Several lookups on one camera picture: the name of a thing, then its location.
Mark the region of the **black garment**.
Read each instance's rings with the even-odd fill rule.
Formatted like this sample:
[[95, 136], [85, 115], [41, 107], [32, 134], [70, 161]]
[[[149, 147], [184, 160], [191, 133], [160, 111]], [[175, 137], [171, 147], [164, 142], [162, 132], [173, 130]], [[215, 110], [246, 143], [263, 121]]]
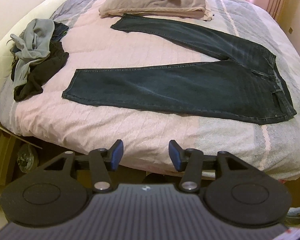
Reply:
[[64, 51], [61, 41], [51, 41], [49, 57], [38, 65], [30, 66], [27, 82], [14, 89], [14, 100], [20, 102], [41, 94], [42, 86], [65, 66], [68, 57], [69, 53]]

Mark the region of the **grey sweatshirt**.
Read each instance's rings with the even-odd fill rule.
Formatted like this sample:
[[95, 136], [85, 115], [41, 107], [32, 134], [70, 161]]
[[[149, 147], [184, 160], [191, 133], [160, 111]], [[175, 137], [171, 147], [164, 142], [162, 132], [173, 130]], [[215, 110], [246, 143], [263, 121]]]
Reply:
[[19, 49], [15, 53], [18, 62], [14, 71], [14, 87], [27, 83], [30, 65], [37, 65], [50, 55], [49, 45], [54, 29], [53, 20], [35, 18], [27, 25], [23, 35], [10, 35]]

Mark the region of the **dark blue denim jeans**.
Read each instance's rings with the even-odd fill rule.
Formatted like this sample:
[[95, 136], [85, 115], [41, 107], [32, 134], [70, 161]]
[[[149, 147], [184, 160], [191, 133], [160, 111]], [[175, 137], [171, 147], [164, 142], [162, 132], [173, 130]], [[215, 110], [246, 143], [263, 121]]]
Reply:
[[275, 55], [258, 43], [200, 25], [129, 14], [112, 28], [156, 35], [213, 61], [77, 69], [62, 94], [64, 99], [258, 125], [288, 121], [296, 115]]

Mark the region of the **white bed headboard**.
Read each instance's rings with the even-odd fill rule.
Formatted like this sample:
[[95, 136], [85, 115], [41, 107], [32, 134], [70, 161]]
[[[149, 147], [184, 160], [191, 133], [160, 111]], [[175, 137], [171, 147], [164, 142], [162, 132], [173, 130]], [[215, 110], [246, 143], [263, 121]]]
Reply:
[[11, 73], [11, 63], [13, 55], [10, 52], [13, 43], [10, 41], [10, 35], [20, 35], [35, 18], [50, 18], [66, 0], [44, 0], [42, 3], [34, 7], [23, 18], [21, 18], [0, 40], [0, 91]]

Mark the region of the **wooden bed frame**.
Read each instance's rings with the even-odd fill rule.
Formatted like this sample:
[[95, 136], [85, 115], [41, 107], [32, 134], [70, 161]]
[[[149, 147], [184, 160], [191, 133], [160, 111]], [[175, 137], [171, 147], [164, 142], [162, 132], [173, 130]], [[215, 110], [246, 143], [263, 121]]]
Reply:
[[0, 195], [4, 187], [12, 181], [17, 152], [23, 144], [42, 149], [40, 140], [15, 135], [0, 124]]

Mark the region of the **folded beige blanket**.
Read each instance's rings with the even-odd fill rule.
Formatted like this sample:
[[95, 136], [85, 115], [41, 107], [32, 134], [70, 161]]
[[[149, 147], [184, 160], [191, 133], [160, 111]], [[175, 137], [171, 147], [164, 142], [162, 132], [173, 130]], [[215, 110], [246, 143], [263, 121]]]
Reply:
[[106, 0], [99, 8], [101, 17], [157, 15], [210, 21], [213, 13], [207, 0]]

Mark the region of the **dark blue garment in pile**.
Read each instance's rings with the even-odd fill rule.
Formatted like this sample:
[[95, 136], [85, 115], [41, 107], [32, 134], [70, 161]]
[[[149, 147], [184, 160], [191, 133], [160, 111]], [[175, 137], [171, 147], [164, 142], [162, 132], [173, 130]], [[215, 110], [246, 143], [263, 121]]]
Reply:
[[59, 42], [67, 33], [69, 30], [69, 27], [63, 23], [55, 22], [54, 21], [54, 31], [51, 37], [51, 41], [53, 42]]

